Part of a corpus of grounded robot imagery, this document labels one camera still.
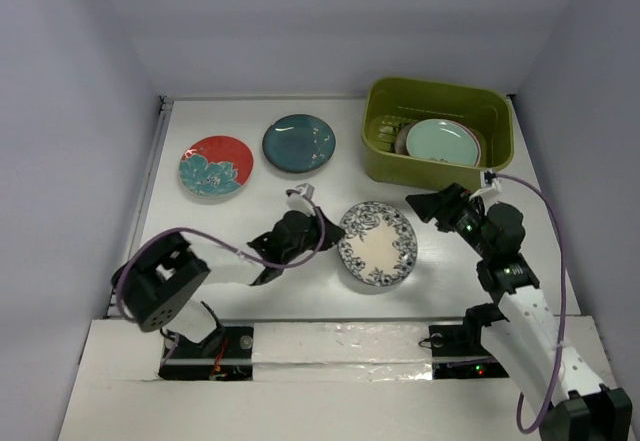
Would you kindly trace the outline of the blue white floral plate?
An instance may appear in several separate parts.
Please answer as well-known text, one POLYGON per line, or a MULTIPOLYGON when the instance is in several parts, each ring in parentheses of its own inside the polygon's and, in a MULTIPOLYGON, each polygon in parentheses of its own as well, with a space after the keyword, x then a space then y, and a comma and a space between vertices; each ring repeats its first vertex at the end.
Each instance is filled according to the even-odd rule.
POLYGON ((358 281, 385 288, 402 283, 418 258, 418 241, 406 216, 378 201, 349 208, 339 226, 345 235, 338 253, 346 269, 358 281))

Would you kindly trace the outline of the pink plate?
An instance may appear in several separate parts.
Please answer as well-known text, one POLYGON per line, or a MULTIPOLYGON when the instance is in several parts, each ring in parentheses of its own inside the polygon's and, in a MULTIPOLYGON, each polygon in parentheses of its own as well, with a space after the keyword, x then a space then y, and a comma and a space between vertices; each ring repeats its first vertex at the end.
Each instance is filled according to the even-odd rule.
POLYGON ((467 126, 464 126, 464 128, 469 133, 469 135, 474 138, 474 142, 477 147, 477 157, 476 157, 475 166, 482 167, 485 161, 485 146, 486 146, 485 139, 481 135, 481 133, 478 132, 477 130, 470 129, 467 126))

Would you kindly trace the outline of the mint green flower plate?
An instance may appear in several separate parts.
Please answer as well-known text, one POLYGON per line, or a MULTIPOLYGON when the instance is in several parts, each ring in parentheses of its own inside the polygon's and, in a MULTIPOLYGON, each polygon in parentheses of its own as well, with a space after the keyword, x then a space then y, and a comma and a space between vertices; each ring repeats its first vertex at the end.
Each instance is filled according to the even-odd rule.
POLYGON ((475 166, 477 147, 464 126, 446 119, 417 122, 408 134, 411 157, 462 166, 475 166))

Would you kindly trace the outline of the dark teal blossom plate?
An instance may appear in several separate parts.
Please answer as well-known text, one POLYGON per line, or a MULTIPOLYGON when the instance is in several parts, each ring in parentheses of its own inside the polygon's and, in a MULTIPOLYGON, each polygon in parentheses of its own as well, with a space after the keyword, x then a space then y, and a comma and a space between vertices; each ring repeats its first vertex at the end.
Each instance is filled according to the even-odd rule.
POLYGON ((264 133, 262 151, 275 168, 293 174, 323 167, 336 149, 333 129, 322 119, 292 114, 275 121, 264 133))

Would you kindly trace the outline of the red plate with teal flower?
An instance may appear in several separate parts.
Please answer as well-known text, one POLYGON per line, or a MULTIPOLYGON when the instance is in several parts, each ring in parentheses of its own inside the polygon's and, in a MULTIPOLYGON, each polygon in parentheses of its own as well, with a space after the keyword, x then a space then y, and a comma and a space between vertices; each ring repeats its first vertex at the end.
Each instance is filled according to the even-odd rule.
POLYGON ((234 195, 249 181, 254 156, 241 140, 226 135, 203 138, 181 156, 178 179, 190 194, 207 199, 234 195))

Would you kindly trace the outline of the grey deer plate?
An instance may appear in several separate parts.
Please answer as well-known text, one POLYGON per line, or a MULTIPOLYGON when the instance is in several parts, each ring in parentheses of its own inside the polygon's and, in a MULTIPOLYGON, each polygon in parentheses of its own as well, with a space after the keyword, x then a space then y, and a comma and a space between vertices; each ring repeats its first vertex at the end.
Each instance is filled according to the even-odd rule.
POLYGON ((415 122, 409 123, 403 126, 398 131, 394 141, 394 145, 393 145, 395 154, 404 155, 404 156, 408 155, 407 138, 408 138, 409 132, 411 131, 414 125, 415 125, 415 122))

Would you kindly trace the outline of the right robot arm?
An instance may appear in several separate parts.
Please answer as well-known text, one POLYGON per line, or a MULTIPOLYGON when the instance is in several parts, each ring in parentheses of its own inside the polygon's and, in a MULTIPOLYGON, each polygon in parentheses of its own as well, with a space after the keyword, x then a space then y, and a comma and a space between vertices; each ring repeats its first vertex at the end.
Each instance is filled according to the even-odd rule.
POLYGON ((484 207, 457 183, 406 201, 423 223, 458 234, 480 257, 477 277, 491 300, 466 311, 455 340, 486 351, 519 388, 517 415, 529 406, 535 418, 517 418, 518 430, 543 440, 627 439, 632 401, 585 362, 566 335, 566 314, 549 307, 521 253, 523 214, 503 202, 484 207))

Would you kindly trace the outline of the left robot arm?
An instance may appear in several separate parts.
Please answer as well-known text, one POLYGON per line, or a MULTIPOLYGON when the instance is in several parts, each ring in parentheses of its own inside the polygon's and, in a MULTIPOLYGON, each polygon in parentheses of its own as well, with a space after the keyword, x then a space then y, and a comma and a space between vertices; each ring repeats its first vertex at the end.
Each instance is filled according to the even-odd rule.
POLYGON ((193 349, 202 357, 221 350, 226 328, 211 306, 193 299, 211 269, 187 241, 187 234, 213 242, 240 259, 261 267, 250 287, 266 285, 318 253, 334 248, 345 231, 318 207, 310 214, 290 210, 273 228, 247 243, 253 255, 192 228, 172 228, 148 241, 111 278, 115 305, 143 332, 159 331, 174 350, 193 349))

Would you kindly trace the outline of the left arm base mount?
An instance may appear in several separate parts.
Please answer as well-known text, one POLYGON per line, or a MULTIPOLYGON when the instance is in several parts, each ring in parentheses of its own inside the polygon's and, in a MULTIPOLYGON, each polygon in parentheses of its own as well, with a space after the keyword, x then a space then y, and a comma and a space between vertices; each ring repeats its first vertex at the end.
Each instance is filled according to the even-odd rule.
POLYGON ((158 376, 167 381, 251 381, 254 327, 221 326, 194 343, 169 331, 158 376))

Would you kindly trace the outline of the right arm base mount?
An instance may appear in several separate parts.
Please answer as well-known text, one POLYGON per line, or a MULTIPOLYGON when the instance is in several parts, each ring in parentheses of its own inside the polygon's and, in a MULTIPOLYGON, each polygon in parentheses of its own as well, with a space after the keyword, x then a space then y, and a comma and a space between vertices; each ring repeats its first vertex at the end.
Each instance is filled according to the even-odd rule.
POLYGON ((436 380, 507 378, 505 369, 480 345, 474 344, 461 325, 431 325, 421 348, 431 352, 436 380))

